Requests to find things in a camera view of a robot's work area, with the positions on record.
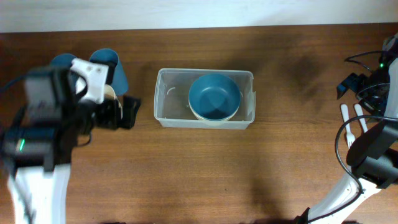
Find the cream bowl back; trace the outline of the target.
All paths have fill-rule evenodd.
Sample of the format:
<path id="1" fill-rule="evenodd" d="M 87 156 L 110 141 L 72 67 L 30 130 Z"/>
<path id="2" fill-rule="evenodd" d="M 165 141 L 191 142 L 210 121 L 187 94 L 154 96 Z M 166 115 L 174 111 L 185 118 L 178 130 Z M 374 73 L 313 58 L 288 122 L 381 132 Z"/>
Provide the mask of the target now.
<path id="1" fill-rule="evenodd" d="M 224 108 L 215 108 L 212 109 L 211 111 L 206 111 L 202 114 L 197 113 L 191 105 L 189 105 L 189 108 L 193 115 L 198 119 L 198 120 L 204 120 L 204 121 L 229 121 L 232 119 L 239 111 L 239 108 L 237 108 L 234 112 L 230 112 L 230 110 L 226 110 Z"/>

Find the cream bowl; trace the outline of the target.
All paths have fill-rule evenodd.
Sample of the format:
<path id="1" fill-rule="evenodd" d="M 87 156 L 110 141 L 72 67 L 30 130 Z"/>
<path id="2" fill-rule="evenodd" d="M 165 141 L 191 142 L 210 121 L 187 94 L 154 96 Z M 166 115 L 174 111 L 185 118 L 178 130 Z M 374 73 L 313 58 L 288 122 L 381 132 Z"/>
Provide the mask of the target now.
<path id="1" fill-rule="evenodd" d="M 204 120 L 204 121 L 229 121 L 232 119 L 239 111 L 239 108 L 237 108 L 234 112 L 230 112 L 230 110 L 226 110 L 224 108 L 215 108 L 212 109 L 211 111 L 206 111 L 202 114 L 197 113 L 191 105 L 189 105 L 189 108 L 193 115 L 198 119 L 198 120 Z"/>
<path id="2" fill-rule="evenodd" d="M 202 117 L 202 116 L 200 116 L 199 114 L 196 114 L 196 113 L 194 113 L 194 116 L 198 120 L 204 122 L 205 124 L 207 124 L 209 126 L 219 126 L 219 125 L 229 121 L 234 116 L 234 114 L 232 114 L 231 116 L 228 116 L 226 118 L 223 118 L 223 119 L 206 119 L 206 118 L 204 118 L 204 117 Z"/>

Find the blue bowl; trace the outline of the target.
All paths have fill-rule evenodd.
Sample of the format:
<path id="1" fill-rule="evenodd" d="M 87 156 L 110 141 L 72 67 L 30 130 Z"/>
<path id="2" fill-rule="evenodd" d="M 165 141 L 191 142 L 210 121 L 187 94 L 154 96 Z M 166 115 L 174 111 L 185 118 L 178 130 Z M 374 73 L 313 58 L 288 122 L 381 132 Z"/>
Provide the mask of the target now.
<path id="1" fill-rule="evenodd" d="M 241 92 L 238 84 L 230 77 L 210 73 L 192 83 L 188 92 L 188 104 L 200 114 L 215 108 L 234 112 L 241 105 Z"/>

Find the cream bowl front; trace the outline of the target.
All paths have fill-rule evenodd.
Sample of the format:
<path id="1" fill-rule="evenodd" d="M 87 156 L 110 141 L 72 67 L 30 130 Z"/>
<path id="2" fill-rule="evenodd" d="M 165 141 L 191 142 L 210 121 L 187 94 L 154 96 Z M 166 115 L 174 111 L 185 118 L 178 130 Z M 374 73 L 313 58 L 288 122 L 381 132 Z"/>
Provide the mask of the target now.
<path id="1" fill-rule="evenodd" d="M 199 114 L 196 114 L 196 113 L 194 113 L 194 116 L 198 120 L 204 122 L 205 124 L 207 124 L 209 126 L 219 126 L 219 125 L 229 121 L 234 116 L 234 114 L 232 114 L 231 116 L 228 116 L 226 118 L 223 118 L 223 119 L 206 119 L 206 118 L 204 118 L 204 117 L 202 117 L 202 116 L 200 116 Z"/>

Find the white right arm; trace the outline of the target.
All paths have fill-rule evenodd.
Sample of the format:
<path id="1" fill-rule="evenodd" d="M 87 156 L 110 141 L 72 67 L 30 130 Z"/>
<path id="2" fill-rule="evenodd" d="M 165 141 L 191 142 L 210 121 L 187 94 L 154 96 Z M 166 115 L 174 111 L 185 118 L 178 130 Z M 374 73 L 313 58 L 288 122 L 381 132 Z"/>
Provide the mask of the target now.
<path id="1" fill-rule="evenodd" d="M 366 199 L 397 184 L 397 151 L 391 148 L 397 142 L 397 36 L 387 38 L 377 54 L 379 66 L 370 76 L 352 73 L 336 87 L 338 98 L 351 90 L 358 100 L 353 118 L 340 106 L 335 153 L 345 174 L 294 223 L 346 223 Z"/>

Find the left arm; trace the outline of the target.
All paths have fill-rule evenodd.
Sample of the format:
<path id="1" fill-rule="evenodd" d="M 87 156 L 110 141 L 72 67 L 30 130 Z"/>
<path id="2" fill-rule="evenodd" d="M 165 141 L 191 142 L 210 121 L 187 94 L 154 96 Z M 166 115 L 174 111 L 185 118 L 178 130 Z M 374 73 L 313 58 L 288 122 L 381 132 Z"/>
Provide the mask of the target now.
<path id="1" fill-rule="evenodd" d="M 65 223 L 72 150 L 94 128 L 131 129 L 141 101 L 123 104 L 86 96 L 92 84 L 83 72 L 41 67 L 23 76 L 28 104 L 1 134 L 1 157 L 9 174 L 16 223 Z"/>

